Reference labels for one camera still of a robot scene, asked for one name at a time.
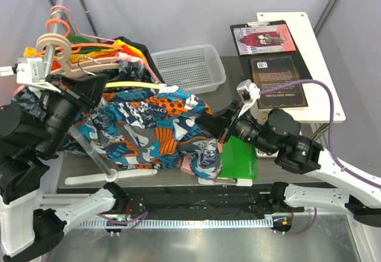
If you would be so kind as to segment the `yellow clothes hanger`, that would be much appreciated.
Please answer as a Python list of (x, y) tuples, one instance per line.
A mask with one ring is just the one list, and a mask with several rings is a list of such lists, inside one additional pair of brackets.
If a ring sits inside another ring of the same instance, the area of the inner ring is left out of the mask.
[(108, 82), (105, 85), (105, 89), (110, 88), (148, 88), (148, 89), (160, 89), (160, 85), (156, 83), (146, 83), (146, 82)]

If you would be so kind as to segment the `colourful patterned shorts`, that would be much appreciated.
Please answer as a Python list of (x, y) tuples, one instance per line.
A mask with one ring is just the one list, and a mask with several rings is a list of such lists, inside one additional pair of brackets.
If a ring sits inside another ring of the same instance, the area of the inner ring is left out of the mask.
[(105, 93), (105, 106), (80, 113), (74, 125), (103, 158), (121, 169), (172, 169), (190, 159), (191, 171), (215, 180), (222, 163), (216, 138), (195, 120), (212, 111), (197, 96), (169, 86)]

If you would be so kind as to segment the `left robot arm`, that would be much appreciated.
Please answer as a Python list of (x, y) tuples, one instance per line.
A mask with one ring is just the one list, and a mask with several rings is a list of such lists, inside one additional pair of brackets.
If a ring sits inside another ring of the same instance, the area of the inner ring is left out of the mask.
[(100, 102), (107, 76), (70, 79), (49, 75), (33, 116), (18, 105), (1, 107), (1, 250), (4, 261), (32, 261), (54, 249), (78, 224), (98, 214), (126, 209), (128, 197), (109, 182), (89, 197), (59, 209), (35, 208), (46, 162), (81, 111)]

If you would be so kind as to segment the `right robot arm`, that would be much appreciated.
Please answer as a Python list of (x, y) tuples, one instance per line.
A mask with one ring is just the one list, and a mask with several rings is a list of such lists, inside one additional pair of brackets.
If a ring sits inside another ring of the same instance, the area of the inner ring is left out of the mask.
[(225, 109), (195, 122), (221, 143), (233, 136), (261, 152), (276, 154), (274, 163), (283, 170), (331, 185), (312, 188), (276, 182), (268, 201), (273, 210), (333, 209), (352, 214), (362, 224), (380, 227), (380, 178), (336, 158), (332, 151), (302, 136), (300, 122), (287, 112), (273, 109), (261, 124), (233, 101)]

